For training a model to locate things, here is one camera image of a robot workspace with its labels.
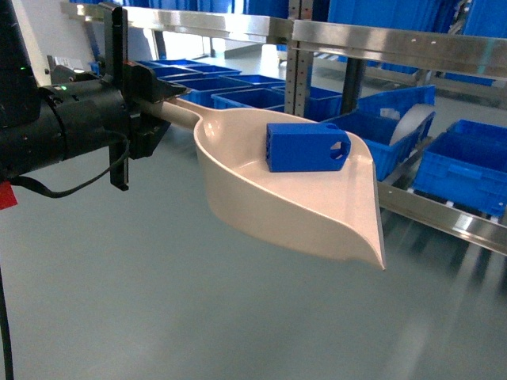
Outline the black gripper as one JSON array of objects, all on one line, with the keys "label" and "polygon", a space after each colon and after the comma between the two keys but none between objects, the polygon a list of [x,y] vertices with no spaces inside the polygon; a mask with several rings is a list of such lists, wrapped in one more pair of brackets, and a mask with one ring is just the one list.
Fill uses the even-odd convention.
[{"label": "black gripper", "polygon": [[142,111],[141,105],[159,105],[186,95],[190,88],[157,78],[150,67],[128,59],[128,12],[114,2],[102,2],[105,26],[105,63],[101,78],[106,88],[105,130],[115,140],[109,145],[110,183],[128,190],[128,160],[150,157],[169,124]]}]

